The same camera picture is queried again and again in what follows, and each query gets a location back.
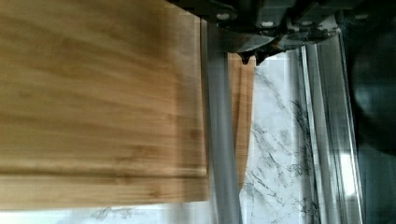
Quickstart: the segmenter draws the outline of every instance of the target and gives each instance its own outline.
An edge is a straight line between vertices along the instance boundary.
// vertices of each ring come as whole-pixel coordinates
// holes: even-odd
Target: wood grain
[[[0,0],[0,24],[0,209],[207,199],[198,18],[159,0]],[[243,182],[250,68],[230,66]]]

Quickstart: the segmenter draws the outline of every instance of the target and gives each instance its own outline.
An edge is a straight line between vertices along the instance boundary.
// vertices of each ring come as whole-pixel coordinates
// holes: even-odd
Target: screw
[[[269,28],[269,27],[272,27],[272,26],[274,26],[274,22],[273,21],[262,21],[262,27]]]
[[[220,21],[227,21],[228,19],[230,19],[230,14],[228,14],[227,12],[219,13],[218,15],[216,15],[216,17],[217,17]]]
[[[355,20],[363,21],[363,20],[366,20],[368,17],[369,17],[369,15],[367,15],[367,14],[360,14],[360,15],[355,16]]]
[[[303,25],[303,26],[308,26],[308,25],[312,25],[312,21],[303,21],[303,22],[301,22],[301,25]]]

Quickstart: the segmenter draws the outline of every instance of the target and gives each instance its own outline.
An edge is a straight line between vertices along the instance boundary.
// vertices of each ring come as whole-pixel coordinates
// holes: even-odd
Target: metal bar
[[[202,89],[210,201],[215,224],[242,224],[233,149],[231,92],[226,52],[216,24],[201,21]]]
[[[364,214],[343,54],[339,36],[302,48],[321,221],[354,224]]]

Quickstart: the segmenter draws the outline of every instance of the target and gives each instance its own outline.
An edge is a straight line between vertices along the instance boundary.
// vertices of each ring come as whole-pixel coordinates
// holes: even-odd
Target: white marble surface
[[[319,223],[304,99],[295,51],[256,69],[241,206],[245,224]],[[3,212],[7,224],[208,224],[208,202],[62,211]]]
[[[319,223],[298,54],[256,69],[253,119],[241,201],[245,223]]]

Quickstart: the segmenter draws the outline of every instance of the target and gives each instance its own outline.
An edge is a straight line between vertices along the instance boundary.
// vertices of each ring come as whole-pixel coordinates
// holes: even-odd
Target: bamboo cutting board
[[[0,209],[207,200],[199,27],[160,0],[0,0]],[[242,183],[253,65],[230,59]]]

